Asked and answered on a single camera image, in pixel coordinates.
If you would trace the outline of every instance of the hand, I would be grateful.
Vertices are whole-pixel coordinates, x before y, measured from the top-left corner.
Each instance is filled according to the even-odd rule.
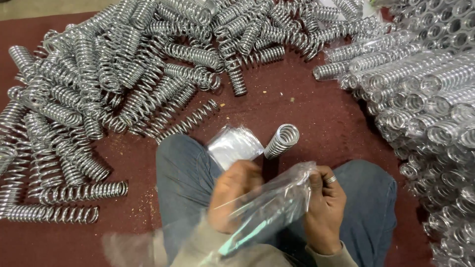
[[[261,169],[254,162],[235,162],[216,181],[208,210],[208,223],[211,227],[221,233],[234,233],[238,222],[229,218],[236,209],[236,202],[233,200],[252,190],[259,190],[263,183]]]
[[[342,249],[340,225],[346,195],[338,181],[325,184],[333,177],[328,166],[317,166],[318,172],[310,176],[311,196],[304,228],[310,247],[321,255],[334,255]]]

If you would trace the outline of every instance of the blue jeans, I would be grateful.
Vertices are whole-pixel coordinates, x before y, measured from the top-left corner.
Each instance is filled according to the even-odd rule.
[[[221,174],[203,146],[174,134],[158,147],[157,188],[165,249],[171,263],[209,206],[214,182]],[[396,226],[396,182],[379,166],[352,160],[333,170],[347,196],[340,239],[360,267],[381,267]],[[315,266],[305,250],[302,220],[268,243],[290,255],[298,265]]]

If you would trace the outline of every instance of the ring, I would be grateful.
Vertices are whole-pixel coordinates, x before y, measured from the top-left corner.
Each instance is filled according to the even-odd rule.
[[[328,178],[328,179],[326,179],[326,180],[325,180],[325,183],[330,184],[330,183],[332,183],[332,182],[334,182],[334,181],[336,181],[336,176],[335,176],[335,175],[332,176],[332,177],[330,177],[330,178]]]

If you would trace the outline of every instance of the red carpet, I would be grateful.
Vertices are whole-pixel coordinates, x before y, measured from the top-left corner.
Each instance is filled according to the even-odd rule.
[[[63,31],[67,24],[90,16],[92,13],[0,21],[0,108],[9,101],[7,90],[18,85],[13,79],[18,70],[8,48],[21,45],[33,51],[47,30]],[[429,266],[431,254],[418,220],[418,203],[404,187],[391,147],[370,130],[371,122],[367,123],[350,94],[338,89],[335,82],[314,80],[311,70],[318,64],[323,64],[322,55],[305,63],[296,53],[288,52],[284,61],[245,71],[249,93],[238,98],[232,94],[227,75],[222,74],[223,93],[217,96],[200,92],[185,111],[185,115],[190,114],[209,98],[224,104],[191,136],[205,143],[226,123],[243,124],[265,146],[281,124],[290,123],[299,129],[300,140],[280,158],[278,172],[303,161],[337,167],[351,159],[364,159],[381,166],[399,185],[398,226],[386,266]],[[109,181],[129,180],[128,196],[85,203],[100,205],[99,221],[94,225],[0,221],[2,266],[109,266],[102,254],[104,233],[144,233],[161,226],[155,191],[155,141],[131,134],[111,134],[96,145],[99,154],[114,168]],[[268,166],[265,170],[266,176],[275,175]]]

